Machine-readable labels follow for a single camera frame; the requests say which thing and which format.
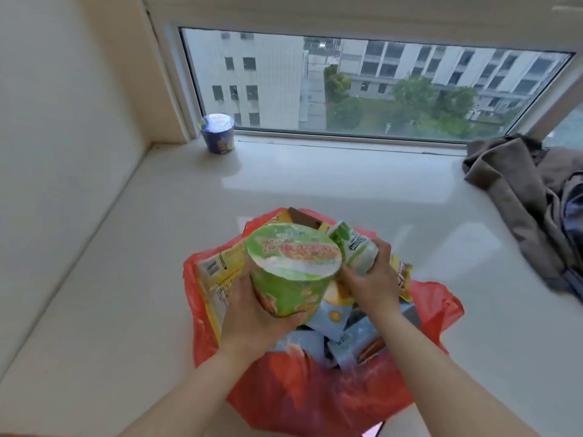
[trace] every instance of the forearm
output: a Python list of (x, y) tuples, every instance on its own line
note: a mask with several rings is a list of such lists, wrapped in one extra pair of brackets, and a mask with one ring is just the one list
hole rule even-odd
[(536, 436), (403, 316), (377, 323), (433, 437)]
[(199, 437), (247, 365), (218, 352), (173, 388), (120, 437)]

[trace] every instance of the gray cloth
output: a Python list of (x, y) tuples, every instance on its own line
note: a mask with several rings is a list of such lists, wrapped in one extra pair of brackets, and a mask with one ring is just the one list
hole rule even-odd
[(583, 302), (583, 150), (515, 134), (467, 151), (466, 181), (490, 196), (526, 260), (550, 288)]

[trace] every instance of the glass pane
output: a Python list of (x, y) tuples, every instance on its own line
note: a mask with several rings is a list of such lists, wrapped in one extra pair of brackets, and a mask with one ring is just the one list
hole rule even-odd
[(544, 139), (545, 146), (583, 148), (583, 103), (573, 109)]
[(503, 134), (570, 54), (182, 29), (204, 113), (238, 128), (468, 141)]

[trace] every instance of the green carton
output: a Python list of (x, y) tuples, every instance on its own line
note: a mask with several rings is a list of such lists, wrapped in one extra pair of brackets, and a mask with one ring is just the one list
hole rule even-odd
[(245, 246), (259, 302), (276, 317), (313, 314), (342, 264), (340, 249), (326, 234), (298, 224), (260, 227)]

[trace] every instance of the building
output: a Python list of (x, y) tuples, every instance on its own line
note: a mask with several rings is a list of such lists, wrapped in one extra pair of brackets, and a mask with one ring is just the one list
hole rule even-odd
[(237, 125), (298, 128), (304, 38), (184, 29), (205, 113), (228, 113)]
[(343, 39), (338, 72), (352, 78), (350, 95), (391, 98), (409, 76), (444, 90), (474, 87), (470, 119), (523, 106), (566, 59), (564, 53)]

